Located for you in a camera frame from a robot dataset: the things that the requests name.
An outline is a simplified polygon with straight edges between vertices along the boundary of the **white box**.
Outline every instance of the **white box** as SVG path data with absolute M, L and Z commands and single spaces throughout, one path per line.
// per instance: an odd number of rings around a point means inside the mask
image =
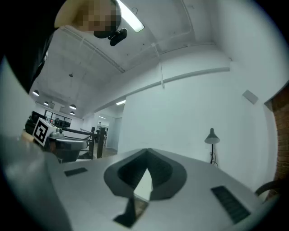
M 55 132 L 56 128 L 48 121 L 39 118 L 33 131 L 33 137 L 42 145 L 45 146 L 45 142 L 51 132 Z

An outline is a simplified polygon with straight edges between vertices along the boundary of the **brick wall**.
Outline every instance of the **brick wall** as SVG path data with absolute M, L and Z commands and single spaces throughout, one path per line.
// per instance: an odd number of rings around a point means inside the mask
M 272 109 L 278 132 L 277 169 L 274 180 L 289 174 L 289 84 L 272 99 Z M 269 197 L 278 193 L 271 190 Z

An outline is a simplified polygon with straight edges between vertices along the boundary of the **window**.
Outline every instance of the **window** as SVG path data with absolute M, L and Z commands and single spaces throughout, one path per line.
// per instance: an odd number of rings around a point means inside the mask
M 57 127 L 70 128 L 71 124 L 70 118 L 66 118 L 64 116 L 58 115 L 56 113 L 47 110 L 45 111 L 45 117 L 48 122 Z

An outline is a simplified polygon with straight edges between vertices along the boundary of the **white ceiling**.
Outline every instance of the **white ceiling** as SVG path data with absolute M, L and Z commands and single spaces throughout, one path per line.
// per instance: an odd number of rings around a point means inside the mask
M 145 25 L 139 33 L 122 21 L 127 38 L 116 46 L 108 39 L 72 27 L 58 29 L 48 50 L 45 66 L 31 91 L 39 90 L 39 103 L 51 101 L 64 104 L 69 113 L 75 104 L 76 117 L 93 100 L 95 92 L 113 78 L 159 54 L 185 46 L 211 43 L 211 24 L 203 0 L 123 0 L 129 8 L 137 8 L 137 17 Z

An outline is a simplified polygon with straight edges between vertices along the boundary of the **ceiling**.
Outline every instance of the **ceiling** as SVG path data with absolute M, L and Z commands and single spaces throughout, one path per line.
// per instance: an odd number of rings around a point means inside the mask
M 203 0 L 122 0 L 129 8 L 137 8 L 136 16 L 145 28 L 135 31 L 122 20 L 120 28 L 127 28 L 127 38 L 116 46 L 108 39 L 73 27 L 58 29 L 48 50 L 45 66 L 33 84 L 39 103 L 56 101 L 69 113 L 75 104 L 76 117 L 84 116 L 83 109 L 104 85 L 121 74 L 157 56 L 185 46 L 211 43 L 211 24 Z

